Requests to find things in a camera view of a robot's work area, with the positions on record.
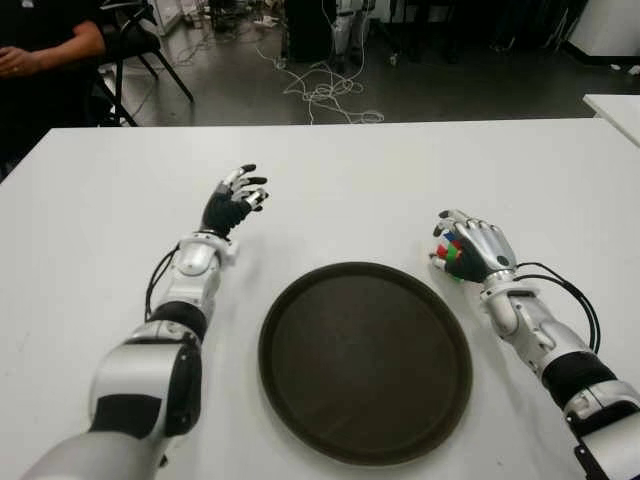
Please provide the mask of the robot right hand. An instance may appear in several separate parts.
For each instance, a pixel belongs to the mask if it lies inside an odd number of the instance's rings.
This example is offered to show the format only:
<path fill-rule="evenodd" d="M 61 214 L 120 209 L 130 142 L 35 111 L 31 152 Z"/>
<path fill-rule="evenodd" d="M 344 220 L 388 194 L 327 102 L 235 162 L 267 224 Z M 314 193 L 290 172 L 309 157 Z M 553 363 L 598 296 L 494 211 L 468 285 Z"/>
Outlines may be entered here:
<path fill-rule="evenodd" d="M 513 276 L 516 256 L 502 230 L 457 209 L 439 213 L 429 253 L 434 267 L 461 280 L 485 283 L 491 276 Z"/>

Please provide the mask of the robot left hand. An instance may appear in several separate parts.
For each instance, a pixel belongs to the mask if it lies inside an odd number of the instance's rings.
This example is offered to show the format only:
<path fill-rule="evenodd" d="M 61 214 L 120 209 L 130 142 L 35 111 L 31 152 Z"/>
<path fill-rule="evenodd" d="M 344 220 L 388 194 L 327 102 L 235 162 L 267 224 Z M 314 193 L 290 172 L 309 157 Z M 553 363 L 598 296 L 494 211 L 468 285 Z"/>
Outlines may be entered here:
<path fill-rule="evenodd" d="M 204 208 L 201 231 L 227 238 L 251 212 L 262 210 L 262 204 L 269 197 L 264 189 L 267 179 L 251 176 L 256 168 L 255 164 L 242 165 L 218 183 Z"/>

